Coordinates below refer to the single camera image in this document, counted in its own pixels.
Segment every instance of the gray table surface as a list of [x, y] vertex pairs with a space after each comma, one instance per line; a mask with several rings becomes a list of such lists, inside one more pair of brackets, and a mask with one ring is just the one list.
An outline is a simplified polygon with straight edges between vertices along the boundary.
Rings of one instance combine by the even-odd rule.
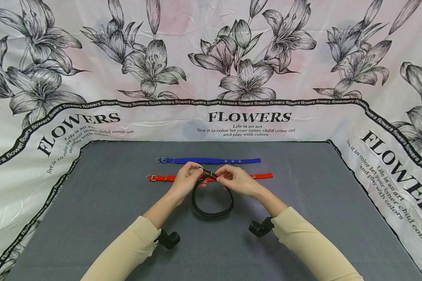
[[[157, 157], [248, 159], [250, 174], [293, 206], [350, 260], [365, 280], [422, 280], [422, 275], [353, 175], [328, 143], [311, 142], [98, 142], [76, 168], [10, 272], [7, 281], [77, 281], [96, 257], [170, 187], [146, 175], [176, 174], [181, 165]], [[204, 165], [215, 171], [219, 165]], [[257, 238], [250, 221], [268, 213], [259, 202], [234, 194], [229, 216], [197, 215], [190, 195], [164, 228], [181, 242], [161, 246], [127, 280], [315, 280], [273, 233]], [[228, 206], [218, 183], [197, 193], [208, 212]]]

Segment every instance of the woman's right hand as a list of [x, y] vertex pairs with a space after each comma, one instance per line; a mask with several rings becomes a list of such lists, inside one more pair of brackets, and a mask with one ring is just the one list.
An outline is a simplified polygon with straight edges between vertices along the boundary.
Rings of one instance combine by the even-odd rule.
[[264, 187], [239, 167], [225, 165], [216, 173], [217, 181], [235, 192], [256, 198]]

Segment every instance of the long sleeve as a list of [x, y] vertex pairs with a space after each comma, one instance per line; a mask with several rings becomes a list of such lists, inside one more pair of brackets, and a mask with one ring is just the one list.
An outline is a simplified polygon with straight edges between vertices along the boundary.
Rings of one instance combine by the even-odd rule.
[[125, 281], [152, 255], [160, 230], [140, 216], [99, 255], [81, 281]]
[[272, 223], [279, 241], [295, 252], [319, 281], [364, 280], [336, 246], [292, 207]]

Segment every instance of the red strap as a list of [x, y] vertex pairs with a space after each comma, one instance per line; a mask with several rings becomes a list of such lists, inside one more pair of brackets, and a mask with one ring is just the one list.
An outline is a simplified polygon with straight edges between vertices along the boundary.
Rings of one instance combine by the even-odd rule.
[[[175, 181], [176, 176], [157, 176], [157, 175], [148, 175], [145, 177], [147, 181]], [[274, 175], [272, 173], [267, 174], [251, 174], [251, 177], [259, 180], [261, 178], [273, 178]], [[207, 181], [215, 181], [212, 178], [206, 178]]]

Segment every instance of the hand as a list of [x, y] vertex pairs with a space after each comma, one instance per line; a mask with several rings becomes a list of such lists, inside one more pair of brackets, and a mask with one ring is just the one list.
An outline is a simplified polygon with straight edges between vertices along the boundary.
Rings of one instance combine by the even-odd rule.
[[[203, 168], [197, 163], [188, 162], [179, 171], [175, 177], [175, 181], [167, 192], [173, 200], [180, 205], [186, 195], [188, 195], [194, 188], [198, 178], [203, 174]], [[206, 186], [207, 181], [204, 180], [200, 183], [199, 187]]]
[[264, 187], [241, 168], [225, 165], [216, 171], [217, 181], [235, 192], [255, 198]]

